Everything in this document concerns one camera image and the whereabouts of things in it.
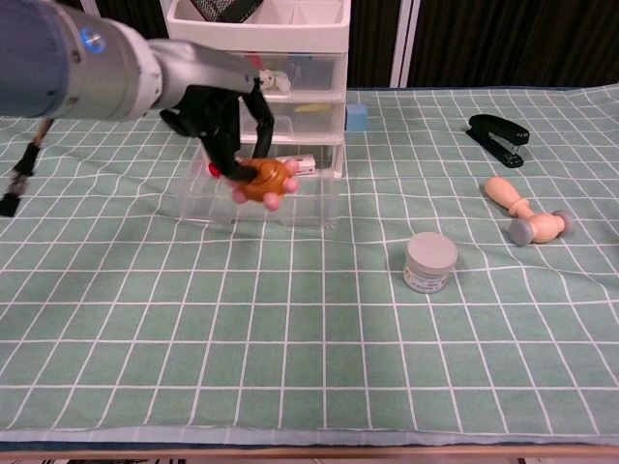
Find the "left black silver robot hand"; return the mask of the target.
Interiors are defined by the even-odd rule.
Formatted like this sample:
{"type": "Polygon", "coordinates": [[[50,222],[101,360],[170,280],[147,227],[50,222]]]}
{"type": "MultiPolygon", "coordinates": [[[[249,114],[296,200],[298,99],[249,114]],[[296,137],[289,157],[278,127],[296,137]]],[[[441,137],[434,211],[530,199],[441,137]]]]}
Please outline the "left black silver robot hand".
{"type": "Polygon", "coordinates": [[[162,120],[177,134],[199,139],[223,177],[252,181],[257,169],[236,160],[239,101],[256,123],[255,159],[268,155],[275,124],[258,67],[243,56],[186,41],[157,39],[149,46],[162,69],[162,93],[154,105],[162,120]]]}

